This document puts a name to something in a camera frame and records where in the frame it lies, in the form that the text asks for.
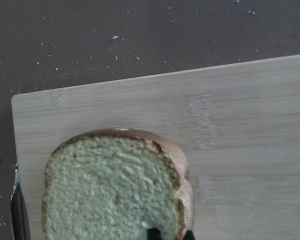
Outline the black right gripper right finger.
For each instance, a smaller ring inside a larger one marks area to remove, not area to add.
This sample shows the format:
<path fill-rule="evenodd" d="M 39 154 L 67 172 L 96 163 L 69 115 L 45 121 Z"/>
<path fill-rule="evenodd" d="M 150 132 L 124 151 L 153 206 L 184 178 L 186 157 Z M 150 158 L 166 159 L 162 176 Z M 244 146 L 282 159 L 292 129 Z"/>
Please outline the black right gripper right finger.
<path fill-rule="evenodd" d="M 195 240 L 195 236 L 192 230 L 187 230 L 183 240 Z"/>

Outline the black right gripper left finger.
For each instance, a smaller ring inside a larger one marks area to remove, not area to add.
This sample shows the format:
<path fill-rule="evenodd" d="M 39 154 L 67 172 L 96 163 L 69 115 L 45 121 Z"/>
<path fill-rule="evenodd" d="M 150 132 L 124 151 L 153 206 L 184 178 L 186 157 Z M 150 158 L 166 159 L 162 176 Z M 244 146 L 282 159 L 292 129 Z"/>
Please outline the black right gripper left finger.
<path fill-rule="evenodd" d="M 161 231 L 157 228 L 147 229 L 147 240 L 162 240 Z"/>

